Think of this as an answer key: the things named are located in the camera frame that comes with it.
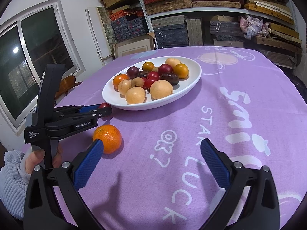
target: window frame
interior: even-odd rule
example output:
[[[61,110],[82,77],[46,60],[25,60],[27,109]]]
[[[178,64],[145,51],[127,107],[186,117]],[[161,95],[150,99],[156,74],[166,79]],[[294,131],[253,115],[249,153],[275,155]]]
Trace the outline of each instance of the window frame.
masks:
[[[68,24],[66,22],[60,0],[48,0],[46,2],[34,5],[26,10],[21,11],[20,13],[18,13],[17,15],[13,16],[12,18],[4,22],[2,25],[0,25],[0,37],[3,36],[5,33],[7,33],[9,30],[11,30],[12,28],[14,27],[18,28],[19,40],[21,43],[23,53],[26,57],[26,61],[34,77],[34,80],[36,81],[38,86],[40,86],[40,78],[34,68],[34,65],[32,63],[32,60],[30,58],[29,52],[26,47],[25,39],[22,33],[21,21],[28,18],[31,15],[34,15],[48,8],[53,8],[54,10],[56,22],[58,24],[62,39],[68,51],[69,57],[71,58],[72,63],[74,65],[73,68],[64,73],[63,78],[70,76],[72,74],[74,76],[78,76],[85,71],[85,68],[78,54],[77,48],[74,44],[72,35],[69,31]],[[6,120],[10,128],[15,132],[16,135],[20,135],[21,132],[23,131],[25,118],[29,113],[33,111],[36,104],[37,104],[37,96],[28,104],[28,106],[21,112],[21,114],[15,120],[0,95],[0,113],[2,114],[2,116],[4,117],[4,119]]]

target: window glass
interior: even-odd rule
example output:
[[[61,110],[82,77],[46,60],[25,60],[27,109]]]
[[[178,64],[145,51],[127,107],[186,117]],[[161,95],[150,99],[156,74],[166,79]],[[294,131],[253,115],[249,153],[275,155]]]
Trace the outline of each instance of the window glass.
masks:
[[[22,20],[21,28],[40,79],[47,64],[65,64],[65,72],[74,67],[57,25],[53,7]]]
[[[38,89],[15,26],[0,37],[0,95],[14,119],[38,95]]]

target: window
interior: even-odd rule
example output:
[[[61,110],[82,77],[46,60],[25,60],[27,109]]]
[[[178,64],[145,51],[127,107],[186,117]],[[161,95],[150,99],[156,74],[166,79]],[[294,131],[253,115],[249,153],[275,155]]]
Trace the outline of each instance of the window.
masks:
[[[36,106],[47,64],[65,64],[64,77],[80,70],[69,38],[59,0],[31,7],[0,26],[1,113],[15,130]]]

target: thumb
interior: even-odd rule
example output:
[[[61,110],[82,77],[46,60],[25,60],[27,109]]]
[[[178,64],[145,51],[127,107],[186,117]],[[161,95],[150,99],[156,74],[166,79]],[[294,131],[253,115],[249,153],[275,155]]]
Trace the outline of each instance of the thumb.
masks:
[[[26,159],[26,172],[32,174],[34,167],[44,159],[44,156],[44,150],[33,151]]]

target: tablecloth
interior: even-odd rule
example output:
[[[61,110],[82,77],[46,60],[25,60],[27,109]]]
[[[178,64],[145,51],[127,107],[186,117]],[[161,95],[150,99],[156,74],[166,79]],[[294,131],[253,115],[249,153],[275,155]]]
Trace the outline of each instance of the tablecloth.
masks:
[[[307,190],[307,106],[291,81],[261,53],[180,47],[121,57],[85,80],[59,106],[102,103],[103,86],[113,75],[159,56],[194,59],[202,77],[173,103],[145,111],[113,108],[112,118],[99,119],[99,126],[110,123],[120,130],[122,146],[102,156],[87,186],[79,190],[89,209],[107,230],[199,229],[224,193],[200,154],[201,141],[209,138],[232,161],[270,167],[282,227]],[[86,150],[94,130],[62,140],[64,160]],[[247,193],[248,188],[230,223],[238,218]],[[58,189],[56,194],[73,223]]]

